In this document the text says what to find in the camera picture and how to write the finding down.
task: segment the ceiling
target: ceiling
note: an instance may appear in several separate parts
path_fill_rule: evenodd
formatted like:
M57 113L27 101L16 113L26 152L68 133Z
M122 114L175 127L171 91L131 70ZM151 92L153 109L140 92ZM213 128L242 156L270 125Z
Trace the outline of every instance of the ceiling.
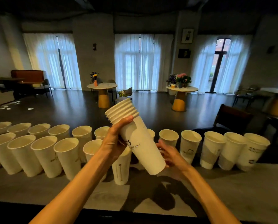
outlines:
M25 20L57 20L86 12L152 15L183 9L278 13L278 0L0 0L0 12Z

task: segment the coffee table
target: coffee table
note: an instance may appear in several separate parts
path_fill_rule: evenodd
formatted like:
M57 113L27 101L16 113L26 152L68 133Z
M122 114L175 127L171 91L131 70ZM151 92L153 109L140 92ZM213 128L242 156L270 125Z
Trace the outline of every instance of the coffee table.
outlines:
M278 88L261 88L260 90L274 94L274 96L271 97L264 106L264 112L278 117Z
M89 84L89 85L87 85L87 87L90 89L99 91L99 102L98 102L99 108L109 108L110 107L108 89L117 87L116 83L102 82L102 83L98 84L98 86L95 86L94 84Z
M171 86L166 87L169 90L174 90L177 91L177 94L175 96L173 105L172 105L172 110L177 111L177 112L185 112L186 111L186 93L190 92L196 92L198 88L193 87L193 86L187 86L183 88L171 88Z

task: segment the hand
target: hand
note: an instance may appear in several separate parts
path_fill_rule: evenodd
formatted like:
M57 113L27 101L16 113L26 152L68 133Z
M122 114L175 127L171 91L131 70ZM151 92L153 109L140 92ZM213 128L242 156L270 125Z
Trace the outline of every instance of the hand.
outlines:
M132 115L121 119L118 123L114 124L109 128L106 137L103 140L101 149L107 150L110 152L111 162L117 160L117 158L122 154L127 144L122 138L118 140L118 134L122 127L132 122L134 117Z
M159 140L156 145L159 149L162 149L160 152L165 159L166 167L176 166L180 171L188 168L189 164L182 158L175 147L165 144L162 140Z

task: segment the yellow table base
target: yellow table base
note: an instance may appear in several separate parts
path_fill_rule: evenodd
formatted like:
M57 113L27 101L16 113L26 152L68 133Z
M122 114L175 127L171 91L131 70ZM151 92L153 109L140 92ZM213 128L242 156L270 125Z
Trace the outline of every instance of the yellow table base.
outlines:
M186 111L186 92L177 92L172 105L172 110L177 112Z
M108 90L99 90L99 108L109 108L110 101Z
M268 107L268 114L278 117L278 94L274 97Z

